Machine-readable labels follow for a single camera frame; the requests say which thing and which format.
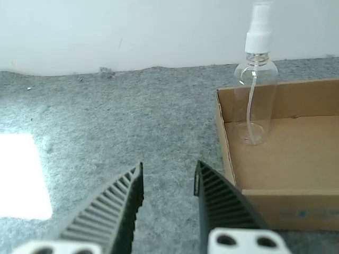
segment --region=white wall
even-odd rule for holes
[[[0,70],[37,75],[228,64],[251,0],[1,0]],[[276,0],[273,59],[339,56],[338,0]]]

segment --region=cardboard box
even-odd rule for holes
[[[339,230],[339,79],[278,84],[266,143],[233,141],[233,88],[217,92],[226,178],[273,229]]]

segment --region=gray felt mat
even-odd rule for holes
[[[280,80],[339,76],[339,58],[276,64]],[[144,162],[145,200],[133,253],[198,253],[193,173],[198,159],[222,169],[215,95],[232,84],[234,69],[103,69],[62,77],[0,72],[0,133],[32,135],[52,208],[48,220],[1,218],[0,253],[47,237],[98,185],[138,161]],[[331,253],[339,242],[330,232],[283,235],[294,253]]]

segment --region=box flap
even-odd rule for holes
[[[265,87],[258,87],[265,95]],[[225,122],[232,120],[234,88],[218,89],[222,117]],[[274,98],[273,119],[339,115],[339,79],[322,79],[279,83]]]
[[[226,174],[225,177],[234,186],[237,186],[235,174],[233,171],[233,166],[231,163],[231,156],[229,154],[229,144],[228,144],[226,129],[224,125],[225,121],[221,113],[221,105],[220,105],[218,92],[217,92],[217,116],[216,118],[217,118],[217,128],[218,128],[219,143],[220,143],[221,153],[222,153],[222,160],[224,163],[224,169],[225,169],[225,174]]]

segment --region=spray bottle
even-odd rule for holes
[[[253,5],[246,36],[246,61],[236,68],[233,131],[238,141],[255,146],[267,140],[278,80],[278,70],[269,59],[271,29],[270,2]]]

